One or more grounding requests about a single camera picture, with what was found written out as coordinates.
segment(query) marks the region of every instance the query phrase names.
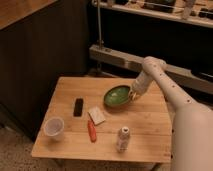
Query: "small bottle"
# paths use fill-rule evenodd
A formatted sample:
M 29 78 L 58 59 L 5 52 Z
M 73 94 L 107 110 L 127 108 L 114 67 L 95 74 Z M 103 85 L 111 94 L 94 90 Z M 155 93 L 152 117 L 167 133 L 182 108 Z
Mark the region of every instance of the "small bottle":
M 118 131 L 118 139 L 116 143 L 118 152 L 124 152 L 127 149 L 129 139 L 130 139 L 129 128 L 124 126 Z

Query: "plastic cup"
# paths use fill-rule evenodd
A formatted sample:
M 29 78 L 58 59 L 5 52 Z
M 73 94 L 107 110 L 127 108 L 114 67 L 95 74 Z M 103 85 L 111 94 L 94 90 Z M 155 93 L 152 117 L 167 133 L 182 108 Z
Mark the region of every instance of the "plastic cup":
M 60 117 L 52 117 L 44 124 L 44 134 L 55 141 L 63 138 L 64 120 Z

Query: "wooden tabletop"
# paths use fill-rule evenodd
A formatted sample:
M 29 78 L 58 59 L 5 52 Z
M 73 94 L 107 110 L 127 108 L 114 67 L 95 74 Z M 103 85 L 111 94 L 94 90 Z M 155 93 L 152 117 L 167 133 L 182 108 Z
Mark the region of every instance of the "wooden tabletop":
M 170 162 L 171 122 L 162 92 L 155 82 L 146 94 L 129 105 L 109 109 L 103 105 L 105 93 L 118 85 L 131 85 L 133 79 L 61 77 L 44 121 L 60 116 L 65 121 L 64 139 L 54 142 L 43 133 L 43 124 L 32 150 L 33 157 L 91 159 L 133 162 Z M 76 98 L 84 99 L 82 117 L 74 117 Z M 106 121 L 95 126 L 97 141 L 90 142 L 88 109 L 98 106 Z M 128 126 L 128 149 L 117 153 L 117 131 Z

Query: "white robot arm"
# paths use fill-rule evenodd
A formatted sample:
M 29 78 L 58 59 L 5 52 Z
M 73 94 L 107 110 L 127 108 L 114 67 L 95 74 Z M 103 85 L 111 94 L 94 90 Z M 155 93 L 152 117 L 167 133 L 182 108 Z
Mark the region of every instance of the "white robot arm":
M 198 103 L 164 72 L 163 60 L 146 57 L 132 83 L 131 97 L 142 95 L 155 80 L 175 109 L 171 171 L 213 171 L 213 111 Z

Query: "carrot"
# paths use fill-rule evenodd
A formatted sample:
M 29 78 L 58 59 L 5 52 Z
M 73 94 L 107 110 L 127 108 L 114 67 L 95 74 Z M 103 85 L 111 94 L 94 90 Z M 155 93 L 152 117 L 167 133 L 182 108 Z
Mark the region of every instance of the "carrot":
M 96 130 L 91 120 L 88 120 L 87 127 L 88 127 L 88 132 L 89 132 L 91 142 L 95 142 L 97 140 Z

